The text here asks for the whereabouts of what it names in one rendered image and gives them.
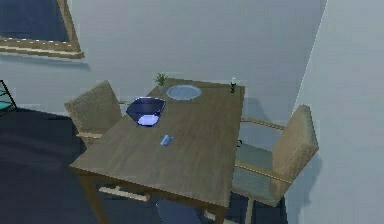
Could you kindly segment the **pale blue round plate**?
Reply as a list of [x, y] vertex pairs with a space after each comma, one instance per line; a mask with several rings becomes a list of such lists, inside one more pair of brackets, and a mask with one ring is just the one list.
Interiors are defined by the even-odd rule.
[[202, 94], [202, 90], [193, 85], [176, 85], [169, 88], [166, 94], [174, 100], [193, 100]]

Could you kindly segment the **brown wooden dining table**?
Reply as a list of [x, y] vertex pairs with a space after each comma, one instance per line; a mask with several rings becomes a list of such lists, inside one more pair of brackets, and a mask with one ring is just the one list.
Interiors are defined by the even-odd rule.
[[[194, 85], [202, 94], [191, 101], [169, 98], [157, 88], [152, 97], [166, 101], [158, 123], [137, 125], [121, 118], [99, 142], [71, 165], [99, 224], [109, 224], [94, 183], [116, 184], [131, 191], [207, 209], [223, 224], [229, 207], [245, 88], [170, 78], [167, 85]], [[165, 135], [172, 143], [161, 146]]]

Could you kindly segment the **small green potted plant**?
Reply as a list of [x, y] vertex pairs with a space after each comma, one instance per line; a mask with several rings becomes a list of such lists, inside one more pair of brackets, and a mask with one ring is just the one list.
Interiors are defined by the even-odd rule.
[[157, 84], [160, 92], [164, 92], [166, 90], [167, 79], [168, 76], [165, 73], [157, 73], [154, 81]]

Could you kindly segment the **dark blue glass bowl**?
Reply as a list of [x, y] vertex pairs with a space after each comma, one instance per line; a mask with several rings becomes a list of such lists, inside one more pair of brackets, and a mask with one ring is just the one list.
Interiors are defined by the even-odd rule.
[[155, 97], [139, 97], [126, 109], [127, 115], [140, 126], [152, 127], [158, 123], [166, 101]]

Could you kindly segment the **wooden framed window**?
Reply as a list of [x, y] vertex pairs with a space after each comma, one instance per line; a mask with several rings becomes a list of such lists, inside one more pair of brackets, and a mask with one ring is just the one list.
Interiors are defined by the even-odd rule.
[[0, 0], [0, 52], [83, 58], [68, 0]]

